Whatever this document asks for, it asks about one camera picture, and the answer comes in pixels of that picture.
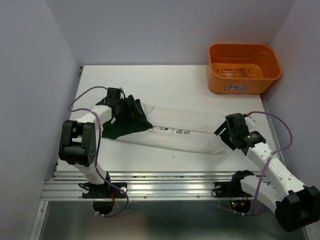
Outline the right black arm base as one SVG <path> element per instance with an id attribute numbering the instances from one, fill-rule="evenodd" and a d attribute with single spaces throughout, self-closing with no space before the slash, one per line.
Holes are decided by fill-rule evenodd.
<path id="1" fill-rule="evenodd" d="M 236 171 L 230 181 L 216 181 L 211 195 L 216 198 L 244 197 L 246 193 L 242 190 L 241 180 L 253 175 L 254 173 L 249 170 Z"/>

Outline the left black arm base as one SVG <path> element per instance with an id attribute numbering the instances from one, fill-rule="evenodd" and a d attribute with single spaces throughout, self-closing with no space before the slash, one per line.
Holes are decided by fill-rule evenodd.
<path id="1" fill-rule="evenodd" d="M 125 199 L 122 192 L 108 185 L 107 183 L 96 185 L 92 183 L 79 183 L 84 199 Z"/>

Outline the white and green t-shirt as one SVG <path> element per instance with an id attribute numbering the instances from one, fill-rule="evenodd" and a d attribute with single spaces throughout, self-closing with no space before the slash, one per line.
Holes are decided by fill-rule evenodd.
<path id="1" fill-rule="evenodd" d="M 126 121 L 106 121 L 103 138 L 190 153 L 225 151 L 225 144 L 214 133 L 225 120 L 222 113 L 135 102 L 140 111 Z"/>

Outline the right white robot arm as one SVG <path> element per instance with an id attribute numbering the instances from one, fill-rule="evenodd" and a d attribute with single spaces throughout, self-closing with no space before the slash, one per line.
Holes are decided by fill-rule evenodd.
<path id="1" fill-rule="evenodd" d="M 261 169 L 261 176 L 270 184 L 262 182 L 249 170 L 239 170 L 231 181 L 216 182 L 211 192 L 213 196 L 255 197 L 274 213 L 287 232 L 320 220 L 320 191 L 296 178 L 272 153 L 265 138 L 257 131 L 249 131 L 243 115 L 228 116 L 214 133 L 232 150 L 241 150 Z"/>

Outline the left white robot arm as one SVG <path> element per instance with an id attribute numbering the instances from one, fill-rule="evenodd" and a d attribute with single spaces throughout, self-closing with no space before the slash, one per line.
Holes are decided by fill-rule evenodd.
<path id="1" fill-rule="evenodd" d="M 78 169 L 100 197 L 111 193 L 110 177 L 97 163 L 98 147 L 103 124 L 128 124 L 135 117 L 142 117 L 143 110 L 138 99 L 128 97 L 105 97 L 92 110 L 83 109 L 87 114 L 62 124 L 58 157 Z"/>

